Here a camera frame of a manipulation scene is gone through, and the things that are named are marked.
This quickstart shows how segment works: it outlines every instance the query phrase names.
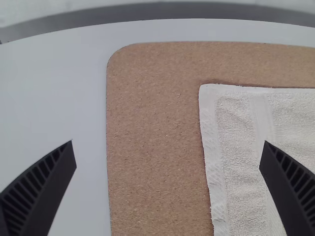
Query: cork board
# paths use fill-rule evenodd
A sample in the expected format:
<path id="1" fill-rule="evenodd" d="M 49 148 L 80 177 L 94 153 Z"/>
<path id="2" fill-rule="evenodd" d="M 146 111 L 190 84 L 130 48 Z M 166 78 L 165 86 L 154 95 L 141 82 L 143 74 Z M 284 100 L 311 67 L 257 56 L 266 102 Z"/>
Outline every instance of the cork board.
<path id="1" fill-rule="evenodd" d="M 202 84 L 315 87 L 315 49 L 135 44 L 107 65 L 112 234 L 213 235 L 199 128 Z"/>

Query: terry cloth towel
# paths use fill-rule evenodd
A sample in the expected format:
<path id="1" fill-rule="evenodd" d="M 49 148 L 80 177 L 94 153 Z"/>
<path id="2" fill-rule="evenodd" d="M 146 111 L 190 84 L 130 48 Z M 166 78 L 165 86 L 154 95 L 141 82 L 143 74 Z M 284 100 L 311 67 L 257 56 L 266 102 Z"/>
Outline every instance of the terry cloth towel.
<path id="1" fill-rule="evenodd" d="M 202 85 L 199 112 L 215 236 L 286 235 L 259 163 L 267 140 L 315 172 L 315 89 Z"/>

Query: gray edge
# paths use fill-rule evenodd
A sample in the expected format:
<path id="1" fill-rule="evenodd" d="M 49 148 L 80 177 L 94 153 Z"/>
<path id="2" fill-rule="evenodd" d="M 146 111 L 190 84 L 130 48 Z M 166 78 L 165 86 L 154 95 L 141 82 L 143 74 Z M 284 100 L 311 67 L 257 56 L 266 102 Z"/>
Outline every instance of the gray edge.
<path id="1" fill-rule="evenodd" d="M 107 6 L 47 16 L 0 28 L 7 43 L 34 35 L 83 26 L 153 19 L 242 19 L 315 27 L 315 15 L 249 4 L 217 2 L 156 2 Z"/>

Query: white table surface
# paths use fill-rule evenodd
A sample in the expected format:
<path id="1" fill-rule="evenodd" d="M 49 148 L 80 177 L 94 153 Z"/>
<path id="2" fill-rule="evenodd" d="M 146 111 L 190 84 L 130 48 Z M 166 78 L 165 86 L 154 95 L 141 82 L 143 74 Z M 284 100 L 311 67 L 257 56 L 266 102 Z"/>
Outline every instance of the white table surface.
<path id="1" fill-rule="evenodd" d="M 315 29 L 242 20 L 152 20 L 68 29 L 0 45 L 0 191 L 73 139 L 77 170 L 50 236 L 110 234 L 106 65 L 124 46 L 166 41 L 315 47 Z"/>

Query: black plastic part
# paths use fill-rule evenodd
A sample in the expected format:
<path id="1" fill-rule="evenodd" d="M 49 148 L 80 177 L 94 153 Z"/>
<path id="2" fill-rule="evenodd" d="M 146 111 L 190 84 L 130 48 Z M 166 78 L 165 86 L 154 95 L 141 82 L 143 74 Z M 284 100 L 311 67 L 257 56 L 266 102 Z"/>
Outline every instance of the black plastic part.
<path id="1" fill-rule="evenodd" d="M 315 235 L 315 175 L 265 142 L 259 169 L 288 236 Z"/>
<path id="2" fill-rule="evenodd" d="M 0 236 L 46 236 L 76 169 L 72 142 L 41 158 L 0 194 Z"/>

